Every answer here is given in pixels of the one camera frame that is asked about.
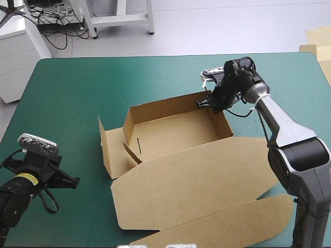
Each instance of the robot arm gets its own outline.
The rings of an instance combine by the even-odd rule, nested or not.
[[[251,58],[227,61],[224,67],[203,71],[201,77],[216,86],[199,106],[217,113],[240,99],[256,105],[261,123],[263,117],[272,132],[267,139],[269,164],[287,193],[297,197],[292,247],[322,248],[331,204],[328,147],[272,99]]]
[[[26,152],[25,158],[13,158],[14,154],[22,151],[18,150],[2,163],[16,176],[0,187],[0,247],[4,246],[9,229],[17,226],[36,196],[41,197],[45,210],[54,214],[58,211],[58,204],[48,189],[75,189],[80,180],[59,169],[62,157],[58,156],[56,143],[26,133],[19,137],[18,142]],[[55,210],[47,206],[41,191],[49,196]]]

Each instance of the open cardboard box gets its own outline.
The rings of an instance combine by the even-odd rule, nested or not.
[[[99,120],[103,162],[112,179],[142,161],[231,137],[223,114],[198,108],[207,95],[198,92],[129,109],[122,128],[106,131]]]
[[[233,137],[222,112],[197,107],[206,94],[131,107],[123,128],[100,122],[119,226],[160,231],[133,244],[247,247],[292,216],[288,195],[257,200],[278,182],[265,139]]]

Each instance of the yellow band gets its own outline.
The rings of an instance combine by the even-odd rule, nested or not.
[[[24,177],[29,180],[33,184],[33,186],[36,186],[38,184],[37,178],[28,173],[19,173],[15,177]]]

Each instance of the box lid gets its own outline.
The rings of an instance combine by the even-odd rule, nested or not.
[[[256,200],[277,182],[265,139],[229,137],[142,162],[111,189],[122,229],[164,230]]]

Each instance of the white table frame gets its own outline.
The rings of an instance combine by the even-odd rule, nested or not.
[[[146,0],[147,14],[126,14],[126,0],[117,0],[116,15],[108,17],[93,17],[87,1],[88,0],[79,0],[89,33],[95,39],[98,38],[96,33],[96,28],[98,27],[123,26],[131,24],[148,23],[149,33],[154,34],[151,0]]]

